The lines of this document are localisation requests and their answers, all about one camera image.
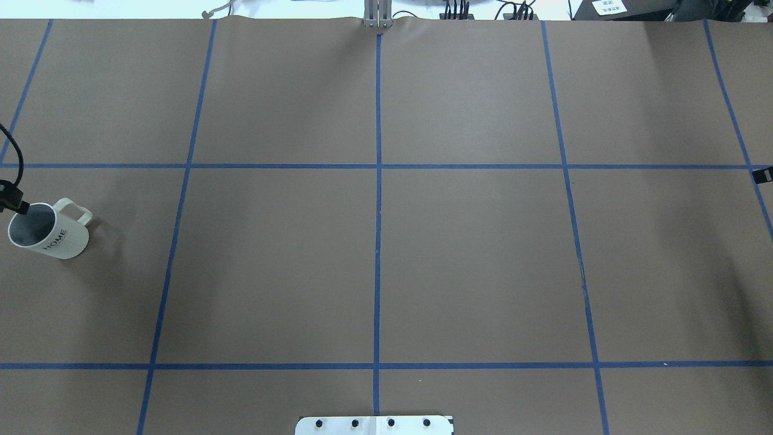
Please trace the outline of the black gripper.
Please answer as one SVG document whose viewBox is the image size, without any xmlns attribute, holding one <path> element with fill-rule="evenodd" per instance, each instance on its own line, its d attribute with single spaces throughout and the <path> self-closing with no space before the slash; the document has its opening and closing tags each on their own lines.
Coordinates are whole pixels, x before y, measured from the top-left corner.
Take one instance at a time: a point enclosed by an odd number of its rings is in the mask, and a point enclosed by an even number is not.
<svg viewBox="0 0 773 435">
<path fill-rule="evenodd" d="M 19 181 L 1 181 L 1 212 L 11 210 L 17 214 L 27 214 L 30 204 L 23 201 L 23 192 Z"/>
</svg>

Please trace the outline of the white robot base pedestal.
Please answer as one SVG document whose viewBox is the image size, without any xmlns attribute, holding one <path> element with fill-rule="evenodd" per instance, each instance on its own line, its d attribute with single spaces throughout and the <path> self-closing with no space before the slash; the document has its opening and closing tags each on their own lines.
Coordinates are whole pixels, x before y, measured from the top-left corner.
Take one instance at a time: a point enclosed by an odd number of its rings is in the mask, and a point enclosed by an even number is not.
<svg viewBox="0 0 773 435">
<path fill-rule="evenodd" d="M 454 434 L 452 416 L 309 416 L 299 419 L 295 434 Z"/>
</svg>

